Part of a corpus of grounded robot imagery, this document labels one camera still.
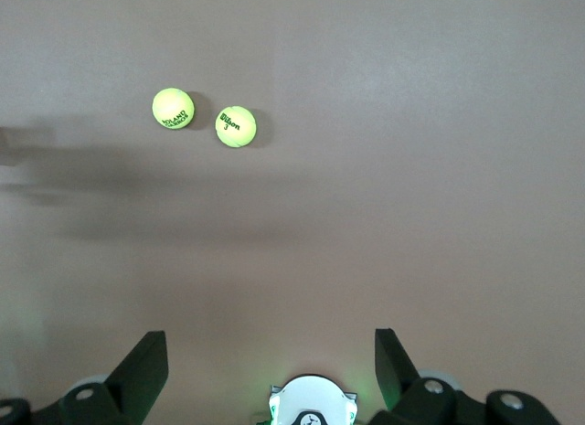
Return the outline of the yellow Wilson tennis ball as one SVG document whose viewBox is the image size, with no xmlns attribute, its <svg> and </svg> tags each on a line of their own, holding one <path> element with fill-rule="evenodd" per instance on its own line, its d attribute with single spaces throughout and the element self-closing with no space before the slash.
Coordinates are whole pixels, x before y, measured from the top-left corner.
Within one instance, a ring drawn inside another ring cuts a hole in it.
<svg viewBox="0 0 585 425">
<path fill-rule="evenodd" d="M 252 112 L 241 106 L 223 109 L 215 122 L 218 139 L 226 146 L 240 148 L 252 142 L 257 132 Z"/>
<path fill-rule="evenodd" d="M 177 88 L 167 88 L 154 96 L 152 113 L 163 127 L 176 130 L 185 128 L 192 122 L 196 108 L 186 92 Z"/>
</svg>

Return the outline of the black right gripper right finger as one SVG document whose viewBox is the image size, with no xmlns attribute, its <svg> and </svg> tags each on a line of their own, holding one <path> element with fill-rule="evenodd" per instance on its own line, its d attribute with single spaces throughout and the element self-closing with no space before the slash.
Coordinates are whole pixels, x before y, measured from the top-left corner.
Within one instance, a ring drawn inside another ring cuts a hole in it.
<svg viewBox="0 0 585 425">
<path fill-rule="evenodd" d="M 510 389 L 480 402 L 440 377 L 423 377 L 391 328 L 375 331 L 375 371 L 386 407 L 368 425 L 561 425 L 537 398 Z"/>
</svg>

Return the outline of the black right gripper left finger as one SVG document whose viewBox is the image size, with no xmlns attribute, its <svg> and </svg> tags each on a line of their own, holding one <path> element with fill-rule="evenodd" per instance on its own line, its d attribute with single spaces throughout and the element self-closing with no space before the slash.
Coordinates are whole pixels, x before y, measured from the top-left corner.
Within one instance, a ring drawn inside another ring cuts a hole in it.
<svg viewBox="0 0 585 425">
<path fill-rule="evenodd" d="M 102 382 L 87 382 L 43 409 L 0 399 L 0 425 L 143 425 L 168 378 L 166 336 L 146 333 Z"/>
</svg>

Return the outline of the brown table mat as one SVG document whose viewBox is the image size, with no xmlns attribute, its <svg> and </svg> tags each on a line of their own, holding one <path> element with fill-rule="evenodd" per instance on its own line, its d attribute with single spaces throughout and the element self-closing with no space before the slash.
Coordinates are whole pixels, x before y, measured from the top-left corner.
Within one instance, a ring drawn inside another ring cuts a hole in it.
<svg viewBox="0 0 585 425">
<path fill-rule="evenodd" d="M 383 327 L 585 425 L 585 0 L 0 0 L 1 398 L 163 330 L 148 425 L 251 425 L 302 373 L 368 420 Z"/>
</svg>

